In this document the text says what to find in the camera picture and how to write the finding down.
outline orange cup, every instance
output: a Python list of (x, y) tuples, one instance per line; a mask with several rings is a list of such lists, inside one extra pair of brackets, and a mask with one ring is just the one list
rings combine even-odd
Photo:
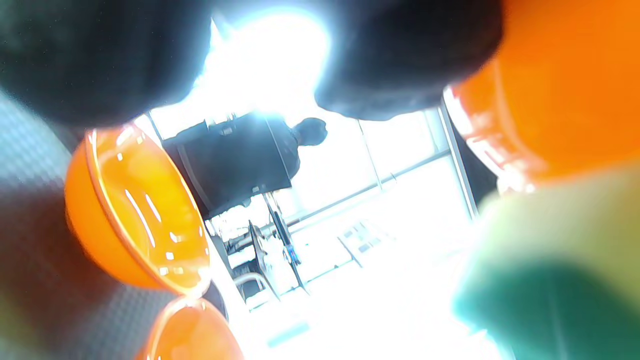
[(201, 297), (212, 243), (182, 176), (133, 124), (87, 132), (65, 185), (67, 222), (85, 253), (121, 282)]
[(204, 299), (179, 298), (157, 317), (136, 360), (242, 360), (227, 321)]

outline green object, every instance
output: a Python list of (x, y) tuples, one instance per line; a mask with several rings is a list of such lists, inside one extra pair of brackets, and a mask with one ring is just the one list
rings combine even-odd
[(588, 274), (544, 264), (485, 280), (460, 293), (455, 311), (517, 360), (640, 359), (640, 317)]

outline orange bowl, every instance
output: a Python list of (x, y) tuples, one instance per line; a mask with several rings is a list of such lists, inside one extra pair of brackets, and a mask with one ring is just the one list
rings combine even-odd
[(500, 49), (445, 93), (476, 155), (518, 191), (640, 159), (640, 2), (503, 6)]
[(137, 360), (242, 360), (227, 321), (204, 299), (179, 298), (157, 317)]
[(121, 282), (202, 296), (212, 243), (164, 150), (135, 125), (88, 132), (65, 185), (67, 222), (85, 253)]

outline floor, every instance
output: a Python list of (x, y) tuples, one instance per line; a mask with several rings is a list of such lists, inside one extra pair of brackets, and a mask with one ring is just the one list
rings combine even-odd
[(84, 256), (65, 223), (74, 145), (62, 133), (0, 94), (0, 358), (132, 359), (174, 296)]
[[(326, 273), (308, 284), (311, 296), (296, 290), (253, 310), (276, 358), (500, 358), (449, 311), (470, 224), (454, 170), (436, 160), (293, 235), (302, 276)], [(362, 220), (394, 239), (364, 268), (337, 241)]]

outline table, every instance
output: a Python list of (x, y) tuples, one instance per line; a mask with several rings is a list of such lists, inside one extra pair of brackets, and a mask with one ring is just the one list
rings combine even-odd
[[(41, 119), (0, 93), (1, 359), (132, 359), (175, 297), (120, 284), (84, 256), (64, 216), (69, 161)], [(219, 292), (207, 297), (224, 298), (231, 328), (253, 358), (262, 342), (221, 259), (213, 263)]]

